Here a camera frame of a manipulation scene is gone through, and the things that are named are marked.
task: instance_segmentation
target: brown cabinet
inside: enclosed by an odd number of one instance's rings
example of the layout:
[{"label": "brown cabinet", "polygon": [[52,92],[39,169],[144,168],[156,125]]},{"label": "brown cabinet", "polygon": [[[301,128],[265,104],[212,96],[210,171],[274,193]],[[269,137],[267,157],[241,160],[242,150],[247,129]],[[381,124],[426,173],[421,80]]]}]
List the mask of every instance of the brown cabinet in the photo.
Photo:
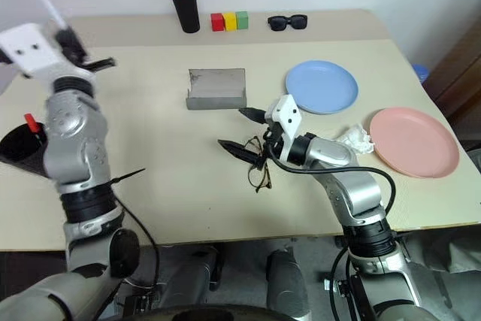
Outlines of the brown cabinet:
[{"label": "brown cabinet", "polygon": [[481,147],[481,20],[431,72],[424,87],[463,147]]}]

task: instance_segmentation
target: red pen cap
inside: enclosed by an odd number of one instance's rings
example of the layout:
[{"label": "red pen cap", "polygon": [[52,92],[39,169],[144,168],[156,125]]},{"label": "red pen cap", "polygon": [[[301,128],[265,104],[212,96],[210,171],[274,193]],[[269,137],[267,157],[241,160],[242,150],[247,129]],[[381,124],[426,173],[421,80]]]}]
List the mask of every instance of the red pen cap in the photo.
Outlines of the red pen cap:
[{"label": "red pen cap", "polygon": [[27,114],[24,115],[24,117],[25,117],[25,120],[27,122],[27,125],[30,128],[30,132],[35,133],[35,134],[40,133],[41,128],[38,125],[38,123],[35,121],[35,118],[32,116],[32,114],[27,113]]}]

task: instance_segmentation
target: wire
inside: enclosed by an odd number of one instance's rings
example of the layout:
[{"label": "wire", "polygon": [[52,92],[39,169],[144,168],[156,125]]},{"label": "wire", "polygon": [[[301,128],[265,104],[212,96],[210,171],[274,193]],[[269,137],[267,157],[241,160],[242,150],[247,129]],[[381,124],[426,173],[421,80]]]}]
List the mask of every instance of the wire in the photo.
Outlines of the wire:
[{"label": "wire", "polygon": [[124,204],[122,201],[119,200],[119,198],[114,195],[115,199],[119,204],[122,206],[124,210],[129,214],[130,217],[138,224],[138,226],[144,231],[145,235],[149,239],[150,243],[152,244],[152,247],[156,253],[156,269],[153,274],[153,280],[152,280],[152,286],[150,287],[151,292],[155,291],[155,288],[157,286],[157,279],[159,278],[159,267],[160,267],[160,256],[159,256],[159,248],[157,247],[156,242],[154,241],[153,237],[150,235],[149,231],[147,228],[144,226],[144,224],[135,216]]},{"label": "wire", "polygon": [[337,313],[336,309],[336,301],[334,300],[334,277],[336,273],[337,265],[339,264],[340,259],[344,256],[344,253],[347,251],[347,246],[345,246],[336,256],[334,263],[332,264],[331,274],[329,275],[329,302],[331,303],[331,311],[332,316],[334,317],[334,321],[339,320],[339,314]]},{"label": "wire", "polygon": [[389,196],[389,201],[388,205],[386,207],[386,215],[389,213],[391,210],[393,204],[394,204],[394,199],[396,197],[396,185],[394,183],[394,180],[392,177],[374,167],[339,167],[339,168],[326,168],[326,169],[302,169],[302,168],[293,168],[289,167],[288,165],[284,165],[275,155],[274,149],[272,148],[272,144],[269,143],[267,144],[267,150],[269,152],[269,156],[271,156],[272,160],[274,163],[277,165],[277,167],[283,169],[284,171],[290,172],[290,173],[297,173],[297,174],[330,174],[330,173],[341,173],[341,172],[372,172],[376,174],[380,174],[383,176],[387,181],[389,182],[389,185],[391,187],[391,195]]},{"label": "wire", "polygon": [[[152,286],[142,286],[142,285],[139,285],[138,283],[134,282],[134,281],[131,281],[129,280],[128,278],[125,278],[123,281],[123,283],[127,283],[128,285],[132,286],[132,287],[136,287],[138,289],[152,289],[153,287]],[[156,283],[156,286],[157,285],[165,285],[165,282],[157,282]]]}]

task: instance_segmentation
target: table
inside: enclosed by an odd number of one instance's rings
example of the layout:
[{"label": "table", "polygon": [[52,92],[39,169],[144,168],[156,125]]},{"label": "table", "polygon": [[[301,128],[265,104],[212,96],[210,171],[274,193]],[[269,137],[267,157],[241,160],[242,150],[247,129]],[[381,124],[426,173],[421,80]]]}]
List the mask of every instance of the table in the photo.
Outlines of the table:
[{"label": "table", "polygon": [[[374,15],[361,10],[307,14],[308,29],[284,32],[267,27],[267,13],[250,14],[250,29],[237,32],[211,32],[205,16],[194,35],[183,34],[174,15],[73,21],[92,59],[117,60],[116,68],[98,74],[97,93],[109,122],[112,175],[147,170],[115,191],[157,243],[341,233],[324,189],[312,177],[287,174],[270,163],[273,189],[255,193],[247,182],[248,164],[216,140],[243,142],[262,135],[265,127],[236,110],[188,111],[189,68],[245,68],[248,106],[266,109],[285,92],[290,68],[324,59],[352,73],[358,99],[338,114],[302,112],[300,132],[330,138],[355,123],[367,128],[378,110],[392,106],[419,109],[450,129]],[[47,96],[35,80],[16,79],[0,98],[2,135],[22,123],[24,113],[44,119]],[[358,159],[394,177],[398,196],[388,220],[405,231],[481,220],[479,173],[460,152],[456,171],[435,180],[399,174],[376,154]],[[387,200],[389,186],[377,179]],[[3,164],[0,180],[0,249],[62,249],[65,216],[51,182]],[[125,225],[147,243],[128,217]]]}]

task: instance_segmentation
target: pen holder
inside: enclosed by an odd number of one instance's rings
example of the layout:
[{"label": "pen holder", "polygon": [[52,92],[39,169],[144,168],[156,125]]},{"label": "pen holder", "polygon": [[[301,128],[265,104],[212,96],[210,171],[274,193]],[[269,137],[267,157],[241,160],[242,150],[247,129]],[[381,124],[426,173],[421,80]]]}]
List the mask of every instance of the pen holder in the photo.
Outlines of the pen holder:
[{"label": "pen holder", "polygon": [[40,143],[26,124],[16,127],[0,141],[0,162],[46,177],[44,153],[47,142]]},{"label": "pen holder", "polygon": [[197,0],[172,0],[180,26],[185,33],[195,33],[201,28],[198,21]]}]

